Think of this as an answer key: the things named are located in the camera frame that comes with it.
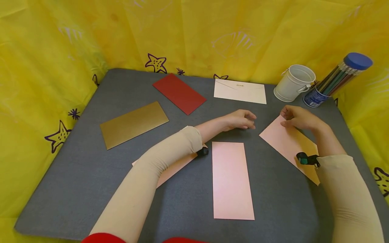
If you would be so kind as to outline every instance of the pink paper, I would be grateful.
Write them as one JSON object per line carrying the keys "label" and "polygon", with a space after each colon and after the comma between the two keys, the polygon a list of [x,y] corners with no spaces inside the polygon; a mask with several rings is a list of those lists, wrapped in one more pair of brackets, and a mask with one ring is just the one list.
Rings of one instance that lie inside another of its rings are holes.
{"label": "pink paper", "polygon": [[254,220],[243,143],[212,142],[214,218]]}
{"label": "pink paper", "polygon": [[320,184],[315,167],[312,165],[300,164],[296,154],[304,152],[308,156],[317,154],[317,146],[296,128],[285,128],[281,122],[285,121],[282,116],[278,116],[259,136],[270,146],[284,156],[291,164],[298,168],[316,185]]}
{"label": "pink paper", "polygon": [[161,176],[159,177],[159,180],[158,180],[158,184],[157,184],[157,188],[159,188],[160,185],[164,184],[165,181],[167,181],[170,177],[174,176],[174,174],[176,174],[179,170],[181,170],[182,168],[184,168],[184,166],[186,166],[187,164],[189,164],[189,162],[191,162],[194,158],[197,157],[197,154],[196,153],[193,153],[193,154],[190,154],[180,160],[177,160],[174,164],[172,164],[171,166],[169,166],[162,174]]}

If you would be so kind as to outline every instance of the blue cap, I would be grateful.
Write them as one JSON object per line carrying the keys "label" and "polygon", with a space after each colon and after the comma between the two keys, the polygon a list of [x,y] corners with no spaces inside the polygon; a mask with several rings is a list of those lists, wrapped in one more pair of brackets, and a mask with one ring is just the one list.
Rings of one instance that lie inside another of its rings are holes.
{"label": "blue cap", "polygon": [[343,61],[347,66],[358,70],[366,70],[373,65],[373,61],[370,58],[357,52],[347,54]]}

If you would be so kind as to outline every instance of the yellow fabric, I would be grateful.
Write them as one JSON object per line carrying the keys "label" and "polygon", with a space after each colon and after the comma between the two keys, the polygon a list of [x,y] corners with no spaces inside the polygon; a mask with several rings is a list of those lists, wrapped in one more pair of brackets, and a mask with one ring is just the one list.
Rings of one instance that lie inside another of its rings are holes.
{"label": "yellow fabric", "polygon": [[386,0],[1,0],[0,242],[58,242],[13,225],[115,67],[276,84],[291,64],[320,80],[364,53],[374,66],[336,97],[384,194],[388,11]]}

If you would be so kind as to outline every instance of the table surface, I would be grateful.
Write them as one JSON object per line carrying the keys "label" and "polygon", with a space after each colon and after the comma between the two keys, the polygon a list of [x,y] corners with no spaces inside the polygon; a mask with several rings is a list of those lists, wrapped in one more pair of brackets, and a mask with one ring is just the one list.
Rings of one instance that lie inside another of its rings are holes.
{"label": "table surface", "polygon": [[[139,242],[175,236],[207,242],[331,242],[333,216],[322,186],[316,186],[258,135],[286,104],[265,85],[267,105],[214,98],[214,80],[179,76],[207,101],[186,115],[152,84],[165,74],[109,70],[20,215],[22,234],[81,240],[88,235],[122,182],[131,163],[181,128],[237,109],[257,115],[255,130],[232,130],[211,141],[244,142],[255,220],[213,218],[212,143],[156,190]],[[299,96],[291,105],[307,108]],[[158,101],[169,122],[110,150],[100,124]],[[334,130],[364,178],[389,240],[389,207],[384,201],[333,100],[308,108]],[[311,133],[306,136],[314,141]]]}

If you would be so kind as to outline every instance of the black clip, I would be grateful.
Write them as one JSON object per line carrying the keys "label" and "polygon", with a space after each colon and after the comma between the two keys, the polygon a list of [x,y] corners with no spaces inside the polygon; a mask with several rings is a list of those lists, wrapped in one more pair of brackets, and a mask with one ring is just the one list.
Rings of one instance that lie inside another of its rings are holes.
{"label": "black clip", "polygon": [[296,157],[298,161],[300,161],[300,164],[308,164],[308,165],[314,165],[316,169],[320,168],[320,163],[317,161],[318,155],[312,155],[312,156],[307,156],[306,153],[300,152],[296,154]]}
{"label": "black clip", "polygon": [[197,154],[197,156],[204,156],[204,155],[209,154],[209,150],[207,147],[203,147],[202,149],[197,151],[196,154]]}

